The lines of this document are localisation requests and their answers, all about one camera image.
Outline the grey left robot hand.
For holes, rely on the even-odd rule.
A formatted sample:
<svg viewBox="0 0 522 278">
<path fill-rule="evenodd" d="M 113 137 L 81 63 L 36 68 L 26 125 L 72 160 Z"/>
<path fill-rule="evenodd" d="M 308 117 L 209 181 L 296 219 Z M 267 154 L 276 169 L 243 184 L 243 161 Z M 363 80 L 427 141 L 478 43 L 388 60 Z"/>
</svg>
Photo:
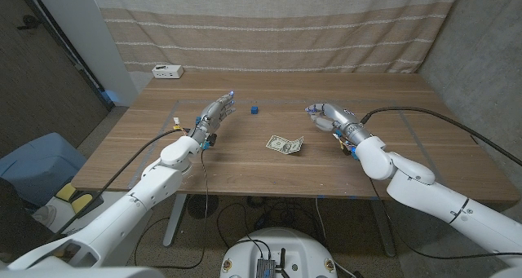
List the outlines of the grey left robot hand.
<svg viewBox="0 0 522 278">
<path fill-rule="evenodd" d="M 233 105 L 234 91 L 232 90 L 203 109 L 200 121 L 190 130 L 188 136 L 199 144 L 204 143 L 206 138 L 219 128 L 220 123 L 235 111 Z"/>
</svg>

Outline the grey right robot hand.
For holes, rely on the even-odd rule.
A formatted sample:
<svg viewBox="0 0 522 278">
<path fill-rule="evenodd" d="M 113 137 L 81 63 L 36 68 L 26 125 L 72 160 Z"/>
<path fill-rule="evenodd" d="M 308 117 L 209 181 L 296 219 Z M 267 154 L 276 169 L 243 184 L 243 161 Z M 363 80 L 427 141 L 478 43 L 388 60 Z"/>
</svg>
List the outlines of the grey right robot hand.
<svg viewBox="0 0 522 278">
<path fill-rule="evenodd" d="M 345 145 L 354 156 L 356 148 L 365 139 L 372 136 L 349 110 L 335 104 L 312 104 L 305 108 L 311 121 L 322 131 L 331 132 Z"/>
</svg>

